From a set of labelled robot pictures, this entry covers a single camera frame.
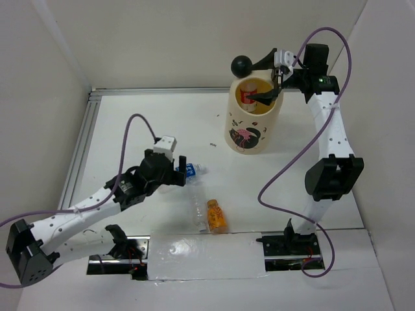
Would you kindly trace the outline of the clear unlabelled plastic bottle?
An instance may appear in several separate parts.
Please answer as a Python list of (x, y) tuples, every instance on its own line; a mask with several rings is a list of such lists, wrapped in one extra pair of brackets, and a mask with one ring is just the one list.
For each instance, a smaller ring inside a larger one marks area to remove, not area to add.
[(208, 230), (204, 186), (201, 184), (201, 182), (196, 182), (191, 185), (190, 191), (193, 209), (193, 220), (197, 226), (198, 231), (204, 233)]

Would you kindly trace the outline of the red label plastic bottle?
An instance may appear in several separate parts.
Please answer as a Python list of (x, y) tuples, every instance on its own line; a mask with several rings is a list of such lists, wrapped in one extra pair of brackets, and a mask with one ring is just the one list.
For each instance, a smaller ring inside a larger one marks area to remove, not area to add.
[(257, 84), (255, 82), (247, 82), (240, 87), (241, 107), (243, 110), (250, 113), (256, 110), (256, 101), (249, 98), (249, 96), (255, 95), (256, 93)]

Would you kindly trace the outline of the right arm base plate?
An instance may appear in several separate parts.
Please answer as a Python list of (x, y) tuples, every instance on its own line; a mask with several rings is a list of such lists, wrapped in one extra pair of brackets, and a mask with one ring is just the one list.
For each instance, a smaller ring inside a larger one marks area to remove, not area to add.
[(311, 234), (305, 240), (291, 240), (283, 234), (262, 235), (255, 240), (263, 248), (265, 271), (324, 270), (317, 236)]

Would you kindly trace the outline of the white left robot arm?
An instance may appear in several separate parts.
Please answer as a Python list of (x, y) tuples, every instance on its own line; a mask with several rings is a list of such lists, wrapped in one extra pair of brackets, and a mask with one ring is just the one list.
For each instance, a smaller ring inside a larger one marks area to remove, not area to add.
[(141, 164), (107, 181), (95, 194), (60, 211), (44, 211), (33, 223), (14, 216), (6, 254), (19, 279), (18, 288), (32, 286), (61, 265), (90, 255), (109, 254), (115, 259), (128, 251), (128, 238), (118, 225), (96, 231), (92, 225), (142, 203), (162, 185), (183, 187), (187, 159), (179, 166), (164, 152), (148, 149)]

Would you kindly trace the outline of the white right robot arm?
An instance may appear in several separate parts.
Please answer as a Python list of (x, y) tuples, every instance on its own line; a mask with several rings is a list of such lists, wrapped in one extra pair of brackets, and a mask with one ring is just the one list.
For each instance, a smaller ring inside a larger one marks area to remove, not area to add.
[(318, 161), (305, 174), (305, 190), (309, 203), (302, 215), (289, 220), (278, 246), (290, 254), (316, 242), (315, 231), (332, 204), (348, 194), (360, 176), (364, 161), (356, 157), (346, 136), (340, 104), (340, 88), (335, 76), (327, 75), (329, 47), (311, 43), (305, 47), (300, 68), (294, 68), (295, 55), (272, 49), (252, 70), (270, 69), (272, 90), (253, 98), (270, 105), (285, 89), (297, 89), (305, 98), (319, 137)]

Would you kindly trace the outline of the blue label clear bottle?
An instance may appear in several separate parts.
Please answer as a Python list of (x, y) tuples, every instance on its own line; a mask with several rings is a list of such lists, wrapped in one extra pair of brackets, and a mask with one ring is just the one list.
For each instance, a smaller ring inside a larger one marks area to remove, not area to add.
[[(193, 163), (186, 164), (185, 185), (191, 185), (192, 183), (198, 181), (200, 177), (206, 174), (207, 172), (208, 172), (208, 169), (204, 165), (193, 164)], [(177, 188), (178, 188), (177, 185), (161, 185), (158, 188), (158, 192), (160, 194), (165, 194)]]

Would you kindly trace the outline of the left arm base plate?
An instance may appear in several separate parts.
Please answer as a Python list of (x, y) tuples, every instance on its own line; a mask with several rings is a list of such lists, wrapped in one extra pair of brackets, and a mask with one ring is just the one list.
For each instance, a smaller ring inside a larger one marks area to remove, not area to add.
[(92, 255), (88, 259), (86, 275), (122, 275), (134, 281), (147, 281), (150, 236), (128, 236), (132, 245), (123, 255)]

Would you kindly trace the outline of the orange juice bottle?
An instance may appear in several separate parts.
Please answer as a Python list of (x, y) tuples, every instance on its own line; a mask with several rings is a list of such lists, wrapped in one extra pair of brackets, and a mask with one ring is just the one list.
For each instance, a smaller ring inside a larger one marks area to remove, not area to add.
[(209, 200), (207, 202), (207, 220), (209, 230), (213, 234), (222, 234), (228, 231), (228, 225), (223, 210), (217, 200)]

